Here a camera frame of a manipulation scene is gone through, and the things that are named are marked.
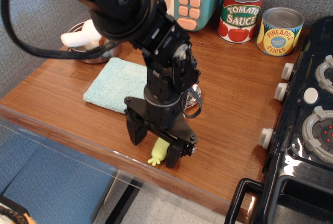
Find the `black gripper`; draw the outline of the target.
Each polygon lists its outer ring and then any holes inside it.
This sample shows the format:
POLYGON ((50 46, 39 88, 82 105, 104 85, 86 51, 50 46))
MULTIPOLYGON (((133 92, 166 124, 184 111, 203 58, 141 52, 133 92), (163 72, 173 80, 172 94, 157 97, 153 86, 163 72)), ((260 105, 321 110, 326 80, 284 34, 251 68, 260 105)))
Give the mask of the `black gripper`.
POLYGON ((126 97, 126 126, 130 140, 138 145, 151 131, 170 143, 166 166, 174 168, 181 156, 192 156, 196 151, 198 137, 183 117, 186 96, 174 104, 153 105, 145 99, 126 97))

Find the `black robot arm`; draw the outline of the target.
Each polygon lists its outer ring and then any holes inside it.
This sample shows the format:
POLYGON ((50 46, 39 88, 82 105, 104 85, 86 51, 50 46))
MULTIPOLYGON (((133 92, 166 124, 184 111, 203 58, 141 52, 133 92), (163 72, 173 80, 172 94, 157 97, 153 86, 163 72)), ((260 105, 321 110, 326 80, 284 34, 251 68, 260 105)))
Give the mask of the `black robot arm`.
POLYGON ((78 0, 89 8, 97 31, 114 43, 141 50, 147 67, 144 97, 127 97, 127 129, 133 144, 148 131, 169 143, 166 165, 172 168, 195 151, 198 137, 186 122, 187 94, 200 71, 190 37, 167 14, 162 0, 78 0))

